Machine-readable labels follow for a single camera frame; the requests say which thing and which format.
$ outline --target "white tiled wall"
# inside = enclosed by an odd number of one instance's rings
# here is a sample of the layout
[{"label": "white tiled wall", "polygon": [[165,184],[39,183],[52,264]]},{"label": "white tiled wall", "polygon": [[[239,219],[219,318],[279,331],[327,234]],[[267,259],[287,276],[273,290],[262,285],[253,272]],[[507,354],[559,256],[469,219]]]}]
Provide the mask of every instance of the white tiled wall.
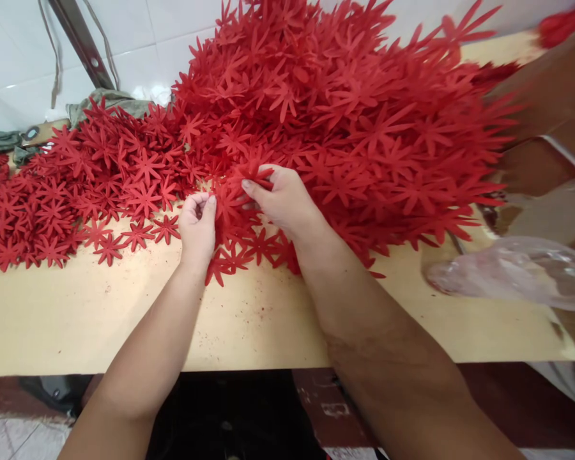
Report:
[{"label": "white tiled wall", "polygon": [[[339,0],[321,0],[331,9]],[[89,0],[105,31],[121,88],[171,85],[178,72],[187,71],[189,45],[213,36],[221,0]],[[398,16],[388,30],[391,39],[410,37],[420,22],[425,32],[440,23],[443,14],[461,17],[474,0],[394,0],[388,12]],[[61,91],[56,108],[77,103],[92,90],[57,18],[43,0],[47,20],[59,47]],[[82,0],[77,0],[102,56],[102,36]],[[483,11],[503,3],[484,0]],[[500,34],[535,26],[542,18],[575,7],[575,0],[505,0],[505,6],[486,24]],[[50,106],[54,55],[37,2],[0,0],[0,130],[23,130],[44,120]]]}]

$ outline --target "forearm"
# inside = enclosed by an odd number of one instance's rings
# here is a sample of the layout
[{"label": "forearm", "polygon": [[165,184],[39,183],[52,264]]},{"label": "forearm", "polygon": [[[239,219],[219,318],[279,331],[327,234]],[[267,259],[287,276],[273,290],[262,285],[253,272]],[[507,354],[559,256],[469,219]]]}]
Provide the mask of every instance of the forearm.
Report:
[{"label": "forearm", "polygon": [[443,379],[465,390],[443,349],[371,277],[334,230],[324,224],[313,231],[312,236],[296,240],[295,246],[330,358],[341,367],[354,361],[358,373],[366,371],[363,366],[370,362],[416,367],[418,376],[430,369],[435,383]]},{"label": "forearm", "polygon": [[388,406],[469,398],[443,349],[327,224],[295,245],[330,359],[369,421]]},{"label": "forearm", "polygon": [[332,364],[391,458],[522,458],[446,352],[327,224],[295,245]]},{"label": "forearm", "polygon": [[130,418],[155,418],[185,362],[204,289],[203,264],[180,264],[130,334],[94,397]]}]

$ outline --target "hand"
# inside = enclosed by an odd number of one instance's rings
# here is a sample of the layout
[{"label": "hand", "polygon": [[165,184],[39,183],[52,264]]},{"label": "hand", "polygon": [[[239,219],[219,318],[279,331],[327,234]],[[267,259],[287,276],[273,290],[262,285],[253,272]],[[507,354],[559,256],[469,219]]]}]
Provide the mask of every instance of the hand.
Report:
[{"label": "hand", "polygon": [[250,180],[242,183],[245,193],[255,200],[264,214],[295,242],[325,228],[328,224],[298,173],[278,165],[262,165],[260,171],[268,168],[274,170],[269,177],[273,183],[272,191]]},{"label": "hand", "polygon": [[215,211],[217,198],[209,193],[189,195],[179,216],[181,263],[204,265],[211,261],[215,250]]}]

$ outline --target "electrical wire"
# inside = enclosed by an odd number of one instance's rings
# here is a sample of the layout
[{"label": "electrical wire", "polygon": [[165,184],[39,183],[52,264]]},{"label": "electrical wire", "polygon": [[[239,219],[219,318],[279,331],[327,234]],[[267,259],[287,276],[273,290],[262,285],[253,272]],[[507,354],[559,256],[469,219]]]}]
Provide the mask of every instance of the electrical wire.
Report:
[{"label": "electrical wire", "polygon": [[109,45],[109,40],[107,39],[107,36],[105,35],[104,30],[100,25],[100,21],[98,20],[96,13],[94,13],[94,9],[89,4],[89,1],[83,0],[83,3],[85,3],[85,6],[88,7],[89,14],[96,23],[96,27],[98,28],[100,34],[102,35],[102,39],[104,40],[104,49],[107,53],[107,60],[109,62],[109,69],[111,70],[111,74],[113,75],[113,79],[115,80],[115,88],[119,91],[119,78],[117,76],[117,69],[115,69],[115,64],[113,63],[113,55],[111,53],[111,46]]},{"label": "electrical wire", "polygon": [[53,54],[56,56],[56,77],[53,80],[53,89],[51,91],[51,108],[56,108],[56,100],[58,99],[59,91],[59,57],[56,44],[53,42],[53,37],[51,37],[51,31],[49,30],[49,25],[47,23],[47,17],[45,16],[45,10],[43,9],[42,0],[38,0],[38,8],[40,9],[40,15],[43,17],[43,23],[45,24],[45,30],[47,31],[47,36],[51,42],[51,47],[53,48]]}]

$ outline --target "finger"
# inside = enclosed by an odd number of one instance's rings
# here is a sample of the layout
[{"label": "finger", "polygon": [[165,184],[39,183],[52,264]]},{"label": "finger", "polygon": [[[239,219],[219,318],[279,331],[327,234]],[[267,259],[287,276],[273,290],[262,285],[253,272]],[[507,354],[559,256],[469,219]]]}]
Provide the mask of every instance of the finger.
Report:
[{"label": "finger", "polygon": [[200,192],[194,195],[189,195],[185,199],[185,203],[183,204],[183,209],[185,208],[192,208],[196,209],[196,206],[202,205],[209,199],[208,192]]},{"label": "finger", "polygon": [[266,198],[271,194],[271,192],[260,187],[257,183],[250,181],[249,179],[243,180],[241,185],[245,193],[253,198],[253,200],[257,201],[262,207],[264,206]]},{"label": "finger", "polygon": [[217,197],[215,195],[211,195],[204,206],[203,216],[200,218],[200,221],[215,225],[216,211],[217,211]]},{"label": "finger", "polygon": [[186,219],[188,224],[195,224],[199,220],[199,215],[204,207],[204,204],[209,198],[209,193],[203,192],[194,195],[189,195],[183,203],[181,214]]},{"label": "finger", "polygon": [[285,169],[282,166],[279,165],[273,165],[273,164],[263,164],[261,165],[257,170],[258,171],[265,171],[267,169],[273,169],[273,173],[268,177],[268,180],[271,181],[272,183],[275,183],[277,181],[277,178],[279,177],[279,174],[281,174],[281,170]]}]

